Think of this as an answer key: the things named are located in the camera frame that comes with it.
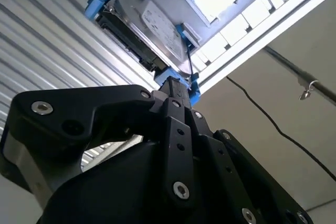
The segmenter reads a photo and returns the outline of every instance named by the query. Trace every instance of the metal rod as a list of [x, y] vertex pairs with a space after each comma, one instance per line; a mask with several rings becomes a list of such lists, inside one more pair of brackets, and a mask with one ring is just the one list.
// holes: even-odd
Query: metal rod
[[312, 86], [314, 90], [318, 91], [324, 98], [336, 106], [336, 94], [325, 87], [317, 78], [303, 71], [269, 46], [264, 47], [264, 51], [271, 55], [280, 65], [296, 75], [299, 78], [299, 83], [304, 86], [308, 92], [310, 91], [310, 86]]

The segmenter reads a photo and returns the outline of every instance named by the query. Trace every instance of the silver screw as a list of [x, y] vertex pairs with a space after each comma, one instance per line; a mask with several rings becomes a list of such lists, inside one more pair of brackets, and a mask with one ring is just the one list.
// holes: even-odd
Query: silver screw
[[195, 115], [199, 118], [199, 119], [201, 119], [202, 118], [202, 115], [199, 113], [199, 112], [195, 112]]
[[308, 224], [308, 220], [305, 218], [305, 216], [303, 216], [302, 213], [297, 212], [297, 215], [299, 216], [300, 220], [301, 220], [304, 224]]
[[51, 106], [49, 103], [43, 101], [37, 101], [31, 105], [32, 110], [39, 115], [50, 114], [52, 111], [54, 111], [52, 107], [53, 106]]
[[173, 104], [174, 104], [176, 107], [181, 107], [181, 105], [180, 105], [178, 102], [176, 102], [176, 101], [173, 101]]
[[173, 191], [180, 199], [187, 200], [189, 199], [190, 193], [189, 189], [186, 185], [184, 185], [182, 182], [175, 182], [173, 185]]
[[150, 95], [146, 91], [141, 91], [141, 95], [145, 98], [149, 98]]
[[230, 135], [227, 134], [226, 132], [223, 132], [223, 136], [224, 136], [225, 139], [227, 139], [227, 140], [230, 140], [230, 139], [231, 139]]
[[257, 220], [256, 217], [254, 217], [254, 214], [247, 208], [242, 209], [242, 214], [244, 216], [244, 219], [247, 221], [248, 224], [256, 224]]

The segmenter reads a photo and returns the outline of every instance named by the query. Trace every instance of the corrugated metal wall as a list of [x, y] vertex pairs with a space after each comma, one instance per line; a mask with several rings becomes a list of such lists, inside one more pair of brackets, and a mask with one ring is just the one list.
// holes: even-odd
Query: corrugated metal wall
[[153, 77], [83, 13], [87, 0], [0, 0], [0, 134], [27, 90], [136, 83]]

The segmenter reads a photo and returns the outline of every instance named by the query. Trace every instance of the black cable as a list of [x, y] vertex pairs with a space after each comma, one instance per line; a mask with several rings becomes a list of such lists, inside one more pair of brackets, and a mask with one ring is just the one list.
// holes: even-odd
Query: black cable
[[187, 56], [188, 56], [188, 59], [189, 59], [191, 75], [193, 76], [194, 75], [193, 63], [191, 62], [190, 48], [189, 48], [188, 45], [187, 45]]
[[237, 82], [235, 82], [234, 80], [232, 80], [230, 77], [226, 77], [232, 84], [234, 84], [236, 87], [238, 87], [239, 89], [242, 90], [242, 92], [244, 92], [245, 96], [247, 97], [248, 100], [250, 100], [251, 103], [253, 103], [253, 105], [255, 107], [257, 107], [267, 118], [268, 120], [273, 124], [273, 126], [275, 127], [275, 129], [279, 132], [279, 134], [281, 136], [283, 136], [284, 138], [288, 139], [289, 141], [291, 141], [292, 143], [294, 143], [294, 145], [296, 145], [297, 147], [299, 147], [301, 150], [303, 150], [311, 159], [313, 159], [326, 173], [328, 173], [328, 175], [336, 182], [336, 176], [325, 166], [322, 164], [321, 161], [319, 161], [313, 154], [310, 153], [309, 150], [307, 150], [305, 147], [303, 147], [301, 144], [299, 144], [297, 141], [295, 141], [294, 139], [292, 139], [290, 136], [288, 136], [287, 134], [285, 134], [284, 132], [281, 131], [281, 129], [279, 128], [279, 126], [276, 124], [276, 122], [273, 120], [273, 118], [271, 118], [271, 116], [269, 114], [267, 114], [267, 112], [258, 104], [256, 103], [247, 93], [247, 91], [240, 86]]

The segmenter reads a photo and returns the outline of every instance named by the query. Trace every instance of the bolt hole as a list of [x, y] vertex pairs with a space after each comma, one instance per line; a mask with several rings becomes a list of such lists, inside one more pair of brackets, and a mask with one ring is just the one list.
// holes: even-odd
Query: bolt hole
[[47, 105], [44, 105], [44, 104], [40, 104], [39, 106], [37, 106], [37, 108], [39, 110], [42, 110], [42, 111], [46, 111], [48, 110], [48, 106]]
[[296, 218], [295, 218], [295, 215], [292, 214], [290, 211], [286, 211], [286, 217], [290, 221], [290, 223], [292, 223], [292, 224], [297, 224], [298, 223]]
[[181, 107], [181, 105], [180, 105], [177, 101], [175, 101], [175, 100], [173, 100], [173, 104], [174, 104], [176, 107]]
[[182, 136], [184, 135], [184, 131], [182, 131], [181, 129], [177, 129], [177, 132]]
[[62, 129], [65, 133], [71, 136], [78, 136], [84, 132], [83, 125], [76, 120], [66, 120], [62, 124]]
[[183, 186], [178, 186], [177, 189], [183, 196], [185, 195], [185, 189], [183, 188]]
[[184, 151], [185, 148], [182, 144], [177, 144], [177, 148], [179, 148], [180, 151]]
[[144, 90], [141, 90], [140, 93], [141, 93], [141, 95], [142, 95], [143, 97], [145, 97], [145, 98], [149, 98], [149, 97], [151, 97], [151, 95], [148, 94], [148, 92], [146, 92], [146, 91], [144, 91]]
[[249, 219], [249, 220], [252, 220], [252, 219], [253, 219], [253, 217], [252, 217], [249, 213], [246, 213], [246, 217], [247, 217], [247, 219]]

